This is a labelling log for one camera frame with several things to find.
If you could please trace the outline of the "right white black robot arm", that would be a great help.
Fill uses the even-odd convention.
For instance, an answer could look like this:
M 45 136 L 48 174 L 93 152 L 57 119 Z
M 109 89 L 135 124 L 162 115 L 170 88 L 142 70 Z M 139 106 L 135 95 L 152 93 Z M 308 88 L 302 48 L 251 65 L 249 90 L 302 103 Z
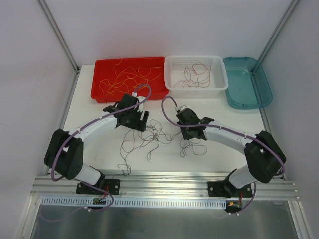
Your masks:
M 213 194 L 237 197 L 241 189 L 254 182 L 267 184 L 285 170 L 286 156 L 267 131 L 240 131 L 210 117 L 199 118 L 190 108 L 178 109 L 176 117 L 184 139 L 212 141 L 242 156 L 240 167 L 234 168 L 221 182 L 211 183 Z

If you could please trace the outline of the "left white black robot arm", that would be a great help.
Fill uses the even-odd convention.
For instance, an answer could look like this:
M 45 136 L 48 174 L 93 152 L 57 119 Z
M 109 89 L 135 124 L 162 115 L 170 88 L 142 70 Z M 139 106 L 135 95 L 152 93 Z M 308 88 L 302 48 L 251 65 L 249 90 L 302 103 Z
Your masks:
M 120 126 L 144 132 L 149 112 L 143 111 L 145 97 L 137 93 L 124 94 L 120 101 L 106 106 L 101 113 L 84 126 L 64 131 L 56 130 L 51 138 L 44 164 L 62 178 L 78 180 L 76 194 L 98 195 L 119 193 L 119 180 L 105 175 L 84 163 L 84 149 L 101 135 Z

